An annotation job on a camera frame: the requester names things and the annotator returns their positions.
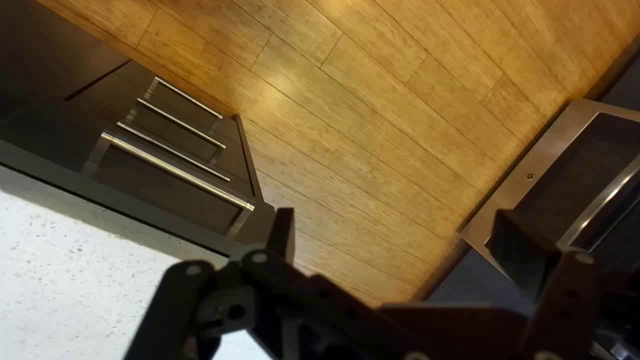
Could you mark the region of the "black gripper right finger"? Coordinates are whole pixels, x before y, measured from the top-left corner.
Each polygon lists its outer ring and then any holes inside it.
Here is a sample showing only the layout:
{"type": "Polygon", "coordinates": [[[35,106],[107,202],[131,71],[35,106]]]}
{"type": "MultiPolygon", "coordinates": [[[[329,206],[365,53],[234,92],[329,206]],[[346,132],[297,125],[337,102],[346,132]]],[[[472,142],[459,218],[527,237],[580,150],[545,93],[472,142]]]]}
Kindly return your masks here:
{"type": "Polygon", "coordinates": [[[489,250],[534,311],[383,306],[412,333],[410,360],[598,360],[599,339],[637,356],[637,271],[608,271],[585,250],[561,250],[513,209],[496,213],[489,250]]]}

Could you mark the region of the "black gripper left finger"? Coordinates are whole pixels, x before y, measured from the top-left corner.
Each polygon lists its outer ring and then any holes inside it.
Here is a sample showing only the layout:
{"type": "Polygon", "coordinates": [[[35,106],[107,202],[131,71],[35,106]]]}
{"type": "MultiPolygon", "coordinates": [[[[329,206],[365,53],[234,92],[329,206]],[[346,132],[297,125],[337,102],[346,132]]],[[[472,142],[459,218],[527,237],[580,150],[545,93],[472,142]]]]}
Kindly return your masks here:
{"type": "Polygon", "coordinates": [[[221,338],[248,332],[273,360],[372,360],[337,322],[325,280],[292,265],[293,209],[279,207],[263,248],[216,269],[203,259],[170,265],[123,360],[212,360],[221,338]]]}

